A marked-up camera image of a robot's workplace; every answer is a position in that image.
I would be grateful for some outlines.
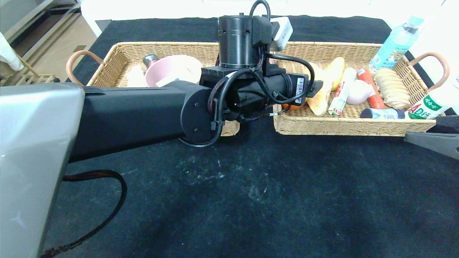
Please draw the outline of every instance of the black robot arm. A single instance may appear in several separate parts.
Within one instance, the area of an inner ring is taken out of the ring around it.
[[[308,62],[272,55],[279,24],[243,13],[218,18],[218,66],[202,68],[199,84],[173,81],[162,88],[85,87],[86,97],[70,161],[169,139],[193,147],[217,141],[226,120],[250,122],[274,104],[301,106],[322,87]],[[286,73],[269,58],[298,62],[305,74]]]

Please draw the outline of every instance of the black table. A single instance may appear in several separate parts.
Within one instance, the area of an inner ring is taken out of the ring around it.
[[[292,41],[382,43],[390,32],[365,17],[290,19]],[[215,25],[113,21],[90,50],[215,41]],[[87,83],[96,68],[85,57],[74,72]],[[106,228],[61,257],[459,257],[458,165],[398,137],[280,135],[271,118],[209,148],[172,140],[71,163],[68,174],[114,169],[129,190]],[[97,226],[119,192],[111,179],[62,183],[45,248]]]

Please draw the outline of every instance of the blue bottle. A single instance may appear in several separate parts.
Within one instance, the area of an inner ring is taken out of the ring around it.
[[[369,63],[375,73],[382,67],[392,69],[419,38],[418,27],[423,18],[412,15],[408,22],[395,27]]]

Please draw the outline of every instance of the water bottle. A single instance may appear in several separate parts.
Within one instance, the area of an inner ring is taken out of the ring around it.
[[[412,15],[406,23],[395,27],[371,59],[370,69],[374,73],[382,67],[392,69],[418,39],[418,27],[423,21],[423,18]]]
[[[405,118],[434,119],[459,103],[459,76],[432,90],[405,112]]]

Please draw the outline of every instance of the white adapter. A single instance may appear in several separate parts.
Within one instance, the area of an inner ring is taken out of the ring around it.
[[[279,26],[276,26],[277,33],[273,37],[273,42],[269,47],[270,51],[282,51],[287,45],[288,40],[290,39],[291,34],[293,33],[293,28],[290,24],[288,17],[277,17],[272,18],[271,22],[276,22]]]

